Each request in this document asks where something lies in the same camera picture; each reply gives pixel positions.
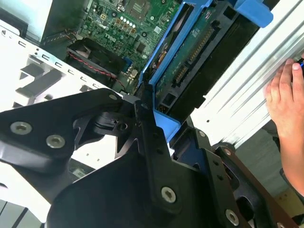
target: green circuit board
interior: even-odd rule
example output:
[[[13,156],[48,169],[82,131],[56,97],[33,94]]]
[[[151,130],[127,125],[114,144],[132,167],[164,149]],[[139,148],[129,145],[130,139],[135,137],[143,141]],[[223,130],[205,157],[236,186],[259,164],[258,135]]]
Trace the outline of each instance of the green circuit board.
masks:
[[[79,35],[128,58],[141,72],[178,8],[174,0],[94,0]]]
[[[156,103],[167,94],[167,87],[171,86],[173,82],[176,84],[181,82],[199,52],[215,32],[214,28],[210,25],[215,16],[214,11],[211,8],[201,14],[174,59],[161,76],[155,86]]]

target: finger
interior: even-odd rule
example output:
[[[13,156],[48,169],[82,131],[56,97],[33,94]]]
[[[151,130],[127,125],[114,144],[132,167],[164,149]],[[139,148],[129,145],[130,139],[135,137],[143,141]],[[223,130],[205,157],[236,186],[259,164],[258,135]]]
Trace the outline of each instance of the finger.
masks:
[[[283,72],[283,67],[281,67],[278,72],[275,74],[275,77],[272,79],[271,82],[271,97],[272,101],[280,101],[280,90],[279,90],[279,84],[280,84],[280,78]]]
[[[280,85],[279,85],[281,100],[293,99],[293,92],[291,88],[293,63],[294,61],[292,59],[288,59],[286,61],[285,66],[283,67],[282,75],[280,78]]]
[[[272,96],[271,96],[271,83],[272,81],[270,81],[266,87],[266,101],[267,103],[272,101]]]
[[[293,97],[294,100],[304,100],[304,78],[300,64],[293,64]]]

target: screw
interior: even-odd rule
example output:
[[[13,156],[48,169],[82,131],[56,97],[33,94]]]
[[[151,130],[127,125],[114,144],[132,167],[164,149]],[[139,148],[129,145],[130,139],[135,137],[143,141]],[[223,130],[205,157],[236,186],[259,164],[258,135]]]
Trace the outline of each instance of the screw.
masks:
[[[161,196],[168,203],[174,203],[176,201],[175,192],[169,187],[163,187],[161,189]]]
[[[65,139],[57,134],[50,135],[47,138],[47,145],[53,149],[60,149],[66,144]]]
[[[206,137],[205,133],[202,131],[199,131],[199,134],[201,135],[201,137]]]
[[[239,225],[239,220],[238,220],[238,217],[237,215],[232,211],[232,210],[229,210],[227,209],[226,212],[226,217],[227,219],[235,226],[237,227]]]
[[[117,97],[116,97],[115,95],[113,95],[113,94],[110,94],[109,97],[110,97],[111,99],[113,99],[113,100],[117,100]]]
[[[280,222],[277,223],[277,227],[278,227],[278,228],[285,228],[285,226],[283,226],[283,224],[280,223]]]
[[[145,109],[149,109],[148,106],[145,103],[142,103],[142,107]]]
[[[230,152],[230,150],[228,150],[228,149],[224,149],[224,152],[225,152],[225,154],[228,155],[228,156],[231,155],[231,152]]]
[[[26,122],[14,122],[10,126],[10,130],[19,135],[25,135],[32,131],[32,126]]]

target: cable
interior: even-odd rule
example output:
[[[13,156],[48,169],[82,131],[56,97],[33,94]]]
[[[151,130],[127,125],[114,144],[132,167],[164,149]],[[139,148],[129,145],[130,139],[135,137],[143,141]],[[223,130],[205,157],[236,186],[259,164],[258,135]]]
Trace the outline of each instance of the cable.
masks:
[[[67,36],[70,35],[70,34],[72,34],[72,35],[75,37],[75,39],[78,40],[76,34],[75,34],[73,31],[70,31],[70,32],[68,33],[68,31],[65,29],[65,32],[66,32],[66,35],[67,35]]]
[[[102,74],[102,75],[106,75],[106,76],[108,76],[108,77],[114,78],[114,79],[123,87],[123,89],[126,91],[126,89],[125,89],[124,85],[122,84],[122,82],[121,82],[120,80],[118,80],[116,77],[114,77],[113,75],[111,75],[111,74],[109,74],[109,73],[107,73],[107,72],[105,72],[105,71],[102,71],[102,70],[99,70],[99,69],[94,68],[93,66],[89,65],[89,64],[86,63],[85,61],[83,61],[83,60],[77,58],[76,56],[74,56],[71,52],[68,52],[68,54],[69,54],[73,59],[77,60],[78,62],[81,62],[81,63],[85,64],[86,66],[88,66],[88,67],[91,68],[92,70],[94,70],[94,71],[96,71],[96,72],[98,72],[98,73],[100,73],[100,74]]]

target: fingernail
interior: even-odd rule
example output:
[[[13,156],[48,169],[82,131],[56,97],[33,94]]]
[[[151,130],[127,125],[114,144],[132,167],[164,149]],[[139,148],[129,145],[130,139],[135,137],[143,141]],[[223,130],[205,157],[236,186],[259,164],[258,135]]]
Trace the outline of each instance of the fingernail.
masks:
[[[299,70],[300,69],[300,64],[298,64],[298,63],[295,63],[295,64],[293,64],[293,70]]]
[[[294,62],[293,59],[289,58],[289,59],[287,59],[286,64],[291,64],[293,62]]]

